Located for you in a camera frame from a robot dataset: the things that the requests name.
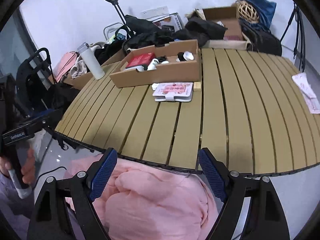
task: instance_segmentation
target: brown box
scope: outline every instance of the brown box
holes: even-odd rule
[[[105,63],[103,63],[101,66],[109,65],[118,61],[121,61],[124,59],[124,53],[121,50],[119,50],[116,54],[114,54],[112,57],[110,57]],[[81,90],[88,81],[93,77],[91,72],[88,72],[86,74],[83,74],[81,76],[78,76],[76,78],[72,78],[70,73],[68,76],[63,80],[64,83],[72,85],[74,88]]]
[[[214,22],[221,21],[223,25],[228,28],[225,37],[237,36],[240,41],[243,41],[241,27],[239,24],[239,12],[237,7],[215,7],[202,9],[205,19],[212,20]]]
[[[185,51],[191,52],[194,60],[177,62],[177,54]],[[132,69],[121,71],[124,69],[123,66],[133,57],[149,52],[154,52],[156,57],[166,56],[169,63],[158,64],[155,70],[139,72]],[[192,82],[201,80],[200,70],[197,40],[174,41],[163,47],[149,46],[130,52],[110,74],[110,78],[118,88],[163,82]]]

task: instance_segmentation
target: metal screw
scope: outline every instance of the metal screw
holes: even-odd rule
[[[53,177],[47,177],[47,182],[48,183],[53,182]]]
[[[263,177],[262,177],[262,180],[263,180],[264,182],[269,182],[269,181],[270,181],[269,177],[267,177],[267,176],[263,176]]]
[[[83,178],[83,177],[85,176],[85,171],[80,171],[80,172],[78,172],[77,176],[78,176],[79,178]]]
[[[238,171],[230,171],[230,175],[232,177],[238,177],[239,176],[239,172]]]

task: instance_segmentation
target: woven basket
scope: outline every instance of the woven basket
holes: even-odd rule
[[[257,10],[244,0],[236,1],[240,17],[248,21],[249,23],[258,23],[259,15]]]

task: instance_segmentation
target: glossy tile floor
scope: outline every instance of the glossy tile floor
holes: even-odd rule
[[[318,98],[320,98],[319,75],[316,75],[313,70],[308,67],[306,68],[306,73],[309,83],[311,84]],[[55,140],[48,145],[49,139],[50,137],[45,136],[44,142],[42,143],[45,145],[44,147],[48,147],[47,149],[43,149],[43,152],[45,152],[44,157],[40,157],[40,159],[42,158],[43,161],[42,164],[39,165],[38,174],[53,170],[59,166],[68,167],[71,160],[98,154],[98,152],[91,153],[87,149],[80,149],[76,151],[71,147],[69,147],[67,151],[63,151]],[[48,176],[54,176],[56,179],[62,179],[64,172],[64,169],[59,169],[41,177],[34,192],[35,198],[38,196],[42,184]],[[294,239],[295,236],[300,232],[320,201],[319,178],[320,165],[292,175],[271,177],[271,181],[278,193],[287,218],[290,239]],[[241,233],[243,229],[246,214],[249,208],[249,202],[249,198],[244,200],[243,209],[238,221],[238,225],[234,232],[234,237]],[[218,209],[220,210],[222,203],[219,199],[216,199],[216,203]]]

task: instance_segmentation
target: white notebook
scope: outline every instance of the white notebook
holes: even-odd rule
[[[153,92],[156,102],[190,102],[193,82],[160,83]]]

